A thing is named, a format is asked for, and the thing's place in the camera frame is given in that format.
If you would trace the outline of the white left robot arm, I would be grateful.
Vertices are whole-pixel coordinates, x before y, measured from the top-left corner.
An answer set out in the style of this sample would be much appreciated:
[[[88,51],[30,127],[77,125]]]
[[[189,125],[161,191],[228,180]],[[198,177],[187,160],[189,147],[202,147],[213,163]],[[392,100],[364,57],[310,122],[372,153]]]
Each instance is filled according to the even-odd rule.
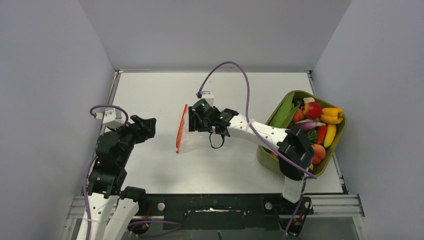
[[[120,240],[132,218],[148,207],[146,190],[123,187],[126,165],[136,144],[156,134],[155,118],[130,117],[131,123],[109,126],[98,139],[94,163],[83,192],[85,212],[78,240]]]

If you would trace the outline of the clear orange zip bag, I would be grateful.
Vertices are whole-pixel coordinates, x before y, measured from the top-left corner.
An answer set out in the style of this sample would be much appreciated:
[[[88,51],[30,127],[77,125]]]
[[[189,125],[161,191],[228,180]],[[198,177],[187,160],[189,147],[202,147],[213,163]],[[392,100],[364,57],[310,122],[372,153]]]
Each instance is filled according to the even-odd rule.
[[[176,135],[176,153],[185,154],[194,150],[210,148],[208,136],[208,132],[189,131],[189,106],[185,104]]]

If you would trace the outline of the purple eggplant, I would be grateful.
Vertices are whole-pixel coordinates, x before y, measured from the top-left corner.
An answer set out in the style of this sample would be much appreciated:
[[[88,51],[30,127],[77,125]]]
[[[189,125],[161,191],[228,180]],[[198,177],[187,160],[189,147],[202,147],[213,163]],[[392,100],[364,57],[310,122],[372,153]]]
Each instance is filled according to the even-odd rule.
[[[303,121],[297,122],[295,124],[291,124],[287,127],[287,129],[301,129],[303,131],[309,131],[314,128],[325,126],[326,123],[319,121]]]

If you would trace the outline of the green leaf vegetable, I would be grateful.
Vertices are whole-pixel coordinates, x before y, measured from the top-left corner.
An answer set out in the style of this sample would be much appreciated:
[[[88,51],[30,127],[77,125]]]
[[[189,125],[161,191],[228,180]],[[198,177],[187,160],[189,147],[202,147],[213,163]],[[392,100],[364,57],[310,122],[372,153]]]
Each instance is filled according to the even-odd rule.
[[[299,103],[293,103],[295,92],[288,93],[271,115],[268,125],[275,128],[286,128],[292,122]]]

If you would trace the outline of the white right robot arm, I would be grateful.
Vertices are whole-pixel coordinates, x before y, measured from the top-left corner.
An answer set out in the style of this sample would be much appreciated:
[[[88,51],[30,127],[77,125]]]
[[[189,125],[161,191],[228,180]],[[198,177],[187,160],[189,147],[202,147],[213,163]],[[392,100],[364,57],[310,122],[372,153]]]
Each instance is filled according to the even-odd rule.
[[[281,207],[289,214],[301,207],[303,182],[307,176],[313,176],[309,168],[315,155],[301,129],[269,126],[229,108],[218,110],[204,98],[187,107],[185,117],[189,132],[206,132],[223,139],[239,138],[274,152],[284,175]]]

